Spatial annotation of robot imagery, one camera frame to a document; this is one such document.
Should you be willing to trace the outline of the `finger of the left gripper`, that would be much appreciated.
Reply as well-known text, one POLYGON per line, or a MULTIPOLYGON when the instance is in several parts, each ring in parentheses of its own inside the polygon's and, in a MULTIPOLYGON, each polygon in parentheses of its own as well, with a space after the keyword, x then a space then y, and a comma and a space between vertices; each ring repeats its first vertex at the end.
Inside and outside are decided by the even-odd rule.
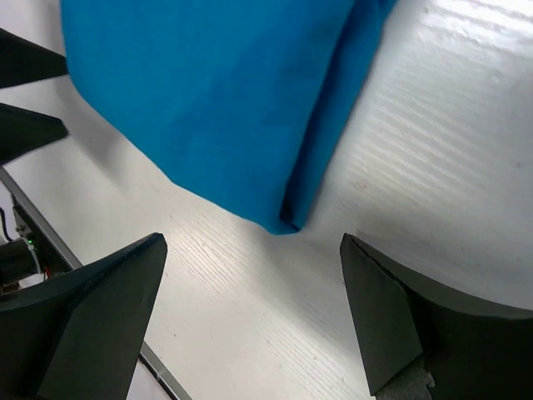
POLYGON ((67 137, 59 118, 1 104, 1 164, 67 137))
POLYGON ((1 29, 1 88, 67 75, 66 58, 1 29))

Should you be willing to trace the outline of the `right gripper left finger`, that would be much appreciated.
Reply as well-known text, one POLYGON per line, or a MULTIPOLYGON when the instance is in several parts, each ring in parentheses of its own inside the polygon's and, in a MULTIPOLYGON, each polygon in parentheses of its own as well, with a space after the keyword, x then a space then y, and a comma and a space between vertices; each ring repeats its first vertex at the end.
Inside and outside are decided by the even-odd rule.
POLYGON ((105 258, 1 297, 3 399, 124 399, 162 280, 150 234, 105 258))

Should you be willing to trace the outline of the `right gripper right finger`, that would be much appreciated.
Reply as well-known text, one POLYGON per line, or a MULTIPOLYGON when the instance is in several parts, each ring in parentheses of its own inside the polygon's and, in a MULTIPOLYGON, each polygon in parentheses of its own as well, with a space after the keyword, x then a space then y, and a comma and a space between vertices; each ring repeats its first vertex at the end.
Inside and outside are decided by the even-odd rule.
POLYGON ((340 255, 374 398, 531 398, 530 310, 448 287, 351 234, 340 255))

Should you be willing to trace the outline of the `blue t-shirt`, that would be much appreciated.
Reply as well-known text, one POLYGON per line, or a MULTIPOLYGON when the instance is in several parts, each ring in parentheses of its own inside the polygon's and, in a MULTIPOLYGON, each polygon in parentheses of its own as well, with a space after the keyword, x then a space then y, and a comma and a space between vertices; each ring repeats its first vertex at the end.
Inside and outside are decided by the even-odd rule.
POLYGON ((176 185, 300 231, 391 1, 63 1, 81 97, 176 185))

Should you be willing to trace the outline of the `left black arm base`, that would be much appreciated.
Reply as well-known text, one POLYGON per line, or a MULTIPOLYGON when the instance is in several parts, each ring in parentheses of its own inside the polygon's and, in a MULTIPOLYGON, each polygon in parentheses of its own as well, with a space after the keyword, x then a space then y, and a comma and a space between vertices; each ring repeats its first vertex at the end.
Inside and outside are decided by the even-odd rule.
POLYGON ((26 238, 16 230, 13 202, 1 207, 1 294, 7 296, 57 278, 64 273, 52 268, 33 236, 26 238))

